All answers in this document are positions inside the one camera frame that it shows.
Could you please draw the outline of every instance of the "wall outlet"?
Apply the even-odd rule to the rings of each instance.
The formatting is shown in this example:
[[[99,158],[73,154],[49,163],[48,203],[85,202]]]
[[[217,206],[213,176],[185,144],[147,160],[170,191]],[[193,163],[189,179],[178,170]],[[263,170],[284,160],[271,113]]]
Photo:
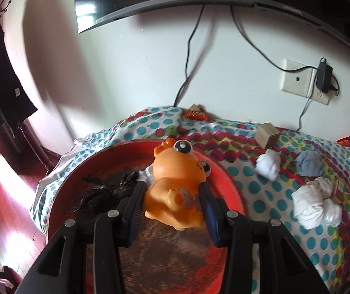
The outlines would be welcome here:
[[[305,65],[291,60],[285,60],[285,69],[287,70],[295,70],[303,66]],[[310,97],[312,94],[312,99],[314,101],[327,105],[329,101],[328,94],[321,92],[316,86],[312,93],[315,74],[316,70],[310,68],[295,73],[284,72],[281,90],[306,98]]]
[[[303,66],[303,64],[293,62],[291,60],[285,60],[285,69],[287,70],[295,70]],[[312,70],[302,70],[295,73],[284,72],[281,90],[307,97],[309,94],[312,75]]]

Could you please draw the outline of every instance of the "black pupil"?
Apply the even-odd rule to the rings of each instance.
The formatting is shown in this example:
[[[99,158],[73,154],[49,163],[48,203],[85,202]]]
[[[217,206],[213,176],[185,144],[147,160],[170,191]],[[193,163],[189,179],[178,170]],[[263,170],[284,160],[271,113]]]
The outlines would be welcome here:
[[[202,167],[204,168],[205,172],[208,172],[210,170],[210,165],[206,161],[202,162]]]
[[[178,141],[175,144],[175,150],[183,154],[188,154],[191,150],[191,144],[188,141]]]

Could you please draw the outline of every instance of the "metal rivet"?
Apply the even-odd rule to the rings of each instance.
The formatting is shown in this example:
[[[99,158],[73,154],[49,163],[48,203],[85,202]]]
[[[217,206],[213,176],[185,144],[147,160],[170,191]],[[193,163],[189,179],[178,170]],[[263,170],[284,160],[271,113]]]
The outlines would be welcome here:
[[[279,219],[271,219],[270,224],[274,227],[279,227],[281,225],[281,221]]]
[[[238,213],[235,210],[228,210],[227,211],[227,217],[236,218],[237,216],[238,216]]]
[[[67,219],[65,221],[65,226],[70,228],[72,226],[74,226],[76,224],[76,220],[75,219]]]
[[[109,216],[110,218],[116,218],[117,216],[119,216],[119,211],[118,210],[110,210],[107,212],[107,216]]]

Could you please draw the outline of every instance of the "orange toy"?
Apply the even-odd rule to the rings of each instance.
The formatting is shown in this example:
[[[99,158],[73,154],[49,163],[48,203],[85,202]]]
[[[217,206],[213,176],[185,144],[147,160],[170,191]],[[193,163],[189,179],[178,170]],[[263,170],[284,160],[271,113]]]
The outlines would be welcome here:
[[[177,230],[205,225],[202,211],[194,196],[206,181],[210,165],[193,154],[187,140],[168,138],[154,150],[155,182],[144,198],[145,216],[171,225]]]

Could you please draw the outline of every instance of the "blue cloth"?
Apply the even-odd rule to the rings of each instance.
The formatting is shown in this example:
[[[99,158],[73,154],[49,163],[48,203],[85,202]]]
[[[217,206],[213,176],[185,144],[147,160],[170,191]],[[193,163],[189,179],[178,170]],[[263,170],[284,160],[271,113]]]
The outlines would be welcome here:
[[[324,172],[321,155],[312,150],[303,151],[296,158],[296,167],[303,177],[319,177]]]

